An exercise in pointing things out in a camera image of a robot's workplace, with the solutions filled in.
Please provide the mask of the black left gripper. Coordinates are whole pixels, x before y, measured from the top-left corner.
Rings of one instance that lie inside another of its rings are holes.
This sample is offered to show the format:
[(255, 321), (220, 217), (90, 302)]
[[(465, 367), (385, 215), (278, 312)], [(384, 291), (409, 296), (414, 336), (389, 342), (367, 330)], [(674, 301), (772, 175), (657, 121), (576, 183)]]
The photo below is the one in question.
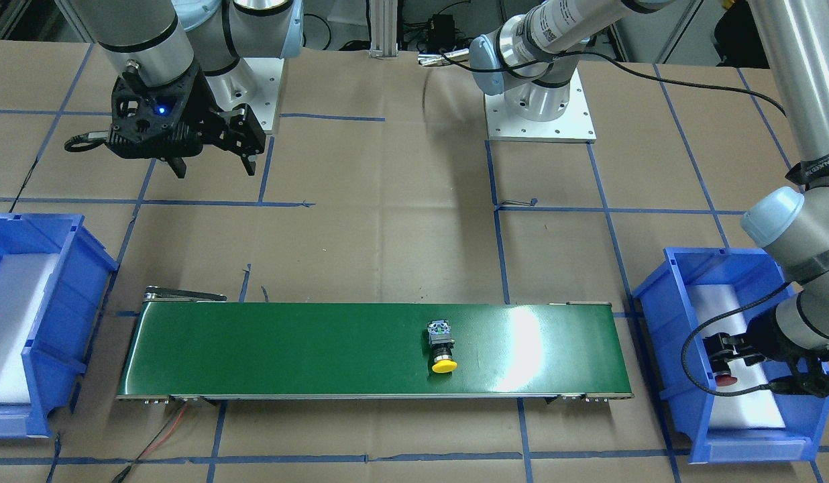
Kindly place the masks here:
[(783, 335), (775, 315), (759, 315), (749, 321), (745, 333), (723, 332), (703, 338), (706, 355), (715, 371), (730, 370), (728, 364), (744, 360), (747, 366), (774, 362), (785, 364), (788, 374), (768, 383), (733, 392), (709, 389), (709, 394), (734, 397), (756, 391), (785, 396), (829, 397), (829, 345), (805, 349)]

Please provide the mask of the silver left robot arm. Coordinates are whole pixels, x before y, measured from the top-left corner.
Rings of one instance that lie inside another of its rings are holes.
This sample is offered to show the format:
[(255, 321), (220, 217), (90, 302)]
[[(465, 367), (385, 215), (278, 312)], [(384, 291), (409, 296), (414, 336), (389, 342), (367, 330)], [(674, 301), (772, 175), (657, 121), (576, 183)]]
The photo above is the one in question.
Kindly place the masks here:
[[(658, 12), (667, 1), (543, 1), (507, 19), (469, 46), (466, 70), (486, 95), (568, 83), (567, 61), (582, 54), (581, 41), (626, 16)], [(688, 380), (713, 396), (761, 390), (782, 395), (829, 396), (829, 1), (751, 1), (749, 9), (773, 74), (780, 109), (789, 122), (800, 162), (789, 169), (789, 187), (761, 199), (740, 226), (773, 257), (797, 294), (749, 321), (741, 334), (705, 338), (716, 381), (694, 376), (681, 347)]]

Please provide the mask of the blue bin near left arm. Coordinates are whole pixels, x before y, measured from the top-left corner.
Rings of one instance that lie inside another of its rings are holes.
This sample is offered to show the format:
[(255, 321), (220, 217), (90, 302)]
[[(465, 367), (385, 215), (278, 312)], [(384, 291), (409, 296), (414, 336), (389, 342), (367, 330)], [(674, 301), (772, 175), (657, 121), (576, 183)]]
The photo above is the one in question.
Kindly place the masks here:
[[(813, 461), (829, 413), (829, 397), (756, 390), (791, 375), (783, 362), (760, 361), (740, 336), (749, 321), (788, 299), (789, 288), (755, 308), (737, 309), (783, 284), (783, 273), (762, 250), (679, 248), (633, 296), (641, 302), (653, 340), (675, 430), (691, 439), (690, 464)], [(690, 333), (731, 311), (682, 349)]]

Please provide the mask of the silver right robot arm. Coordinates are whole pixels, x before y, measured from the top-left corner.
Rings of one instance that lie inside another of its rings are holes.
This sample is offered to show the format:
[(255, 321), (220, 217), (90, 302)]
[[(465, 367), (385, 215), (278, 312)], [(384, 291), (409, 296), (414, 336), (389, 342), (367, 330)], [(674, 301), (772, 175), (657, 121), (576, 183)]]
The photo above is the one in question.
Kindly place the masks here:
[(71, 1), (117, 71), (111, 123), (67, 140), (68, 152), (105, 146), (123, 159), (157, 159), (176, 177), (206, 146), (239, 157), (246, 173), (266, 150), (262, 119), (272, 80), (252, 59), (299, 55), (301, 1)]

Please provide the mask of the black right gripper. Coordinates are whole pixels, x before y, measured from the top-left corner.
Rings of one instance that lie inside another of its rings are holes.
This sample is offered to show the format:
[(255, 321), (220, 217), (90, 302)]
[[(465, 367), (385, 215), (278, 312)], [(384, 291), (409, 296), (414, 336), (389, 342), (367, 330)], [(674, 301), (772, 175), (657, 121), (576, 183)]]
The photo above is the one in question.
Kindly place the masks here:
[(167, 159), (177, 178), (186, 177), (182, 157), (215, 146), (238, 155), (249, 176), (264, 153), (266, 134), (252, 108), (241, 103), (220, 108), (196, 60), (172, 82), (152, 87), (140, 77), (140, 64), (129, 60), (111, 95), (112, 122), (106, 147), (129, 158)]

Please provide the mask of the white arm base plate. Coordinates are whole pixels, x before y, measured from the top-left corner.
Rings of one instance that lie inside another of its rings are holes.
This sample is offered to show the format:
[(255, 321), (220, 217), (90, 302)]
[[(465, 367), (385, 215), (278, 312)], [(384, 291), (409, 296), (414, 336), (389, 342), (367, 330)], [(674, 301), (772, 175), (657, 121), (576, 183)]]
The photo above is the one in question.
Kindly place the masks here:
[(248, 104), (264, 132), (274, 135), (284, 67), (284, 59), (241, 58), (230, 71), (208, 75), (206, 80), (219, 107), (230, 111), (237, 104)]
[(484, 97), (488, 140), (503, 142), (593, 143), (598, 139), (578, 70), (568, 85), (529, 83), (502, 95)]

